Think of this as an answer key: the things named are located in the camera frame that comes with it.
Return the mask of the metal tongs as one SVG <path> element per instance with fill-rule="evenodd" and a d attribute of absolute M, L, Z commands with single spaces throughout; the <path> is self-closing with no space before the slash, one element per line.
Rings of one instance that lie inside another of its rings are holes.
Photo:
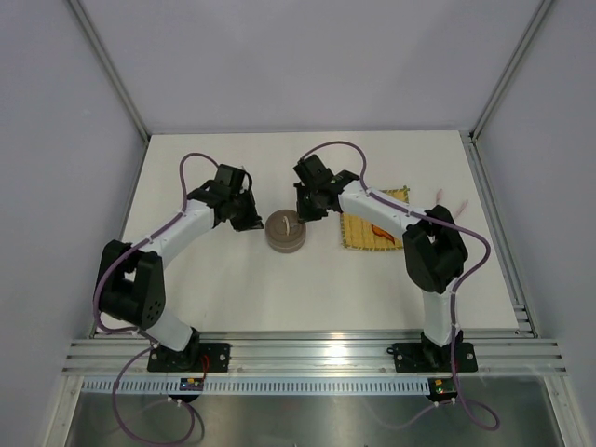
<path fill-rule="evenodd" d="M 439 189 L 435 195 L 435 204 L 441 205 L 449 210 L 453 218 L 457 221 L 459 217 L 466 211 L 469 200 L 464 198 L 458 202 L 455 202 L 454 200 L 445 197 L 445 192 L 443 189 Z"/>

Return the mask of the round metal lunch box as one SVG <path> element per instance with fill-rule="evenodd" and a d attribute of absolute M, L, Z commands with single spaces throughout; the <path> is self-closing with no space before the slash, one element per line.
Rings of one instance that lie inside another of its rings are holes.
<path fill-rule="evenodd" d="M 296 237 L 290 239 L 276 239 L 271 236 L 266 236 L 268 246 L 279 253 L 290 254 L 298 251 L 305 244 L 306 237 Z"/>

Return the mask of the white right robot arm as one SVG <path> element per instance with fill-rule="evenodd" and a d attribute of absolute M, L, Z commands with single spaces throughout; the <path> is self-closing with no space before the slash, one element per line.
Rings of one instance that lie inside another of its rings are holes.
<path fill-rule="evenodd" d="M 296 167 L 297 212 L 304 222 L 320 220 L 330 211 L 359 217 L 399 239 L 406 272 L 422 292 L 424 326 L 414 356 L 432 370 L 443 369 L 461 341 L 452 292 L 463 275 L 467 248 L 442 206 L 412 209 L 379 190 L 366 188 L 355 173 Z"/>

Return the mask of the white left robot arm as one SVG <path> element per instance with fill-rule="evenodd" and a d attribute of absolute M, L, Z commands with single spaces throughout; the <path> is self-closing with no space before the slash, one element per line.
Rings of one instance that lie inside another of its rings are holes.
<path fill-rule="evenodd" d="M 166 306 L 165 270 L 197 238 L 229 222 L 237 232 L 264 227 L 250 187 L 208 181 L 185 195 L 170 221 L 136 243 L 118 240 L 103 249 L 93 296 L 94 317 L 106 314 L 128 324 L 117 333 L 139 331 L 152 344 L 151 372 L 204 372 L 209 353 L 200 346 L 200 333 Z"/>

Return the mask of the round brown lunch box lid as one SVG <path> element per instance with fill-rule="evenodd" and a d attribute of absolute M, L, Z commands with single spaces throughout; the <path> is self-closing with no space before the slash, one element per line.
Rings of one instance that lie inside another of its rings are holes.
<path fill-rule="evenodd" d="M 266 220 L 265 238 L 271 236 L 276 239 L 290 239 L 305 236 L 306 224 L 298 220 L 294 210 L 277 210 Z"/>

